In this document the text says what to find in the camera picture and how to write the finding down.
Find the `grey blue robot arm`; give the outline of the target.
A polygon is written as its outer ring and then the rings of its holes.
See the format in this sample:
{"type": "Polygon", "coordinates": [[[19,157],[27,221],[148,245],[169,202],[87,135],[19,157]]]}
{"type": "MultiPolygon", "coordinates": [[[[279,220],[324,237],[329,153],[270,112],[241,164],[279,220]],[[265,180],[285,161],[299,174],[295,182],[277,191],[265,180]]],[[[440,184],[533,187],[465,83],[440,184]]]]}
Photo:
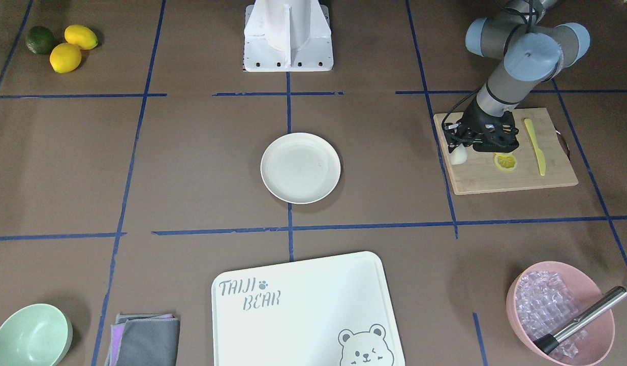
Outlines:
{"type": "Polygon", "coordinates": [[[591,37],[579,23],[541,27],[554,1],[509,1],[492,18],[476,19],[465,44],[475,55],[499,60],[461,118],[444,121],[449,153],[511,153],[519,146],[513,110],[540,83],[571,67],[588,51],[591,37]]]}

